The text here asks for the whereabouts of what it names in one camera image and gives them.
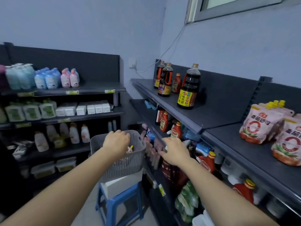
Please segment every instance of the blue plastic stool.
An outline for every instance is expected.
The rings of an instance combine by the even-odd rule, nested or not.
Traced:
[[[100,210],[100,198],[101,196],[104,196],[106,201],[106,207],[107,207],[107,222],[105,222],[104,217],[102,215],[102,212]],[[96,199],[96,206],[95,210],[100,213],[103,225],[106,226],[115,226],[116,225],[116,212],[117,207],[121,203],[124,203],[126,200],[131,198],[132,196],[136,195],[137,203],[138,203],[138,210],[131,215],[128,219],[123,220],[118,224],[118,226],[123,226],[129,223],[134,217],[140,215],[140,220],[143,219],[143,213],[142,213],[142,203],[141,203],[141,194],[140,194],[140,188],[139,184],[135,184],[132,187],[128,188],[127,190],[123,191],[121,194],[118,194],[117,196],[113,197],[112,199],[107,199],[104,195],[103,189],[101,184],[98,186],[98,193],[97,193],[97,199]]]

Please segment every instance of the forearm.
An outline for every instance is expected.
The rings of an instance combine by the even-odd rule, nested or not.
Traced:
[[[180,168],[198,192],[215,226],[277,225],[266,214],[238,195],[190,158]]]
[[[97,181],[114,162],[112,157],[108,151],[98,150],[29,201],[2,226],[69,226]]]

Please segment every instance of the price tag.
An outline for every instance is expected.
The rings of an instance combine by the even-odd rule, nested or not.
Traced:
[[[16,124],[16,128],[27,128],[27,127],[31,127],[30,122]]]
[[[79,95],[78,90],[67,90],[66,95]]]
[[[23,92],[23,93],[17,93],[17,96],[19,98],[24,98],[24,97],[34,97],[35,92]]]
[[[108,90],[105,90],[104,93],[115,93],[115,90],[114,89],[108,89]]]
[[[164,189],[163,189],[163,187],[162,187],[161,184],[159,185],[159,189],[160,189],[160,192],[162,194],[162,197],[164,197],[166,193],[165,193],[165,191],[164,191]]]
[[[67,123],[70,122],[70,118],[65,118],[65,119],[59,119],[58,123]]]

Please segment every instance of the plastic basket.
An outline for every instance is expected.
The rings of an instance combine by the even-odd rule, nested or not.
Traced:
[[[129,147],[133,145],[133,152],[126,153],[126,156],[124,158],[113,163],[106,170],[106,172],[104,172],[99,182],[109,182],[111,180],[118,179],[141,171],[143,166],[146,144],[137,131],[128,130],[125,132],[131,135]],[[102,134],[91,138],[91,154],[94,154],[103,146],[103,142],[106,136],[107,134]]]

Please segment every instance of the soy sauce bottle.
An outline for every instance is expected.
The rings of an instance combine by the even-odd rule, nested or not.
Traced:
[[[163,68],[160,84],[158,88],[158,95],[162,97],[169,97],[171,92],[171,79],[172,79],[173,69],[171,68],[171,63],[167,63],[166,67]]]
[[[182,88],[178,98],[178,106],[183,109],[192,109],[194,101],[199,91],[201,73],[199,65],[194,63],[192,68],[187,71],[183,80]]]
[[[160,78],[164,67],[165,67],[164,61],[161,60],[160,64],[157,67],[157,74],[156,74],[155,86],[154,86],[156,89],[159,87]]]

